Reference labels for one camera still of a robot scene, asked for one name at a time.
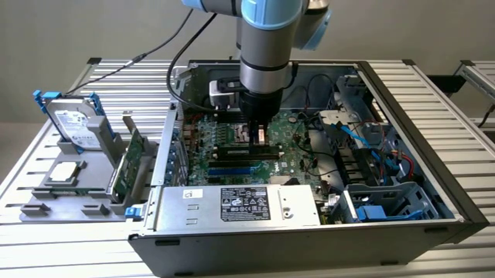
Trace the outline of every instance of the robotic arm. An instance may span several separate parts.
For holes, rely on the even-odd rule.
[[[315,50],[327,29],[329,0],[183,0],[204,12],[238,17],[240,49],[239,107],[269,122],[281,109],[293,47]]]

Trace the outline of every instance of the motherboard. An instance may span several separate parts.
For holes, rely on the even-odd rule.
[[[298,148],[294,140],[295,134],[301,138],[305,136],[303,129],[298,128],[303,119],[298,117],[298,113],[281,112],[269,124],[267,145],[278,149],[274,159],[267,157],[242,161],[240,158],[220,162],[215,158],[219,148],[242,155],[248,147],[247,123],[242,120],[228,120],[226,123],[210,115],[191,116],[183,132],[190,149],[188,186],[286,184],[295,182],[295,179],[301,184],[319,186],[319,177],[309,174],[318,174],[311,164],[315,161],[311,146],[303,141],[299,143],[310,151],[306,152]]]

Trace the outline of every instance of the power supply label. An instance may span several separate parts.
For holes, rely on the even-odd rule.
[[[266,187],[222,188],[222,220],[270,220],[269,191]]]

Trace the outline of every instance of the metal rail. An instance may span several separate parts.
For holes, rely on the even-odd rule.
[[[104,60],[83,79],[96,78],[123,63]],[[494,145],[415,66],[402,61],[370,64],[491,226],[461,244],[438,246],[406,266],[267,273],[258,277],[495,277]],[[159,140],[171,100],[164,89],[167,68],[166,61],[139,63],[83,90],[100,94],[111,125],[124,136],[128,132],[120,114],[131,110],[143,134]],[[58,155],[58,138],[51,124],[46,124],[0,185],[0,276],[154,277],[126,240],[142,223],[19,223],[19,204],[31,198],[31,187],[40,183]]]

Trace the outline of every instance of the white wall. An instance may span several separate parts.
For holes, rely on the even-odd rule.
[[[427,73],[446,74],[461,59],[495,60],[494,0],[334,0],[331,8],[318,51],[294,58],[411,58]],[[180,0],[0,0],[0,121],[44,121],[32,91],[66,90],[90,57],[131,58],[152,48],[186,13]],[[172,58],[206,19],[195,12],[151,58]],[[235,20],[220,16],[186,57],[234,53]],[[455,99],[470,116],[485,113],[478,93]]]

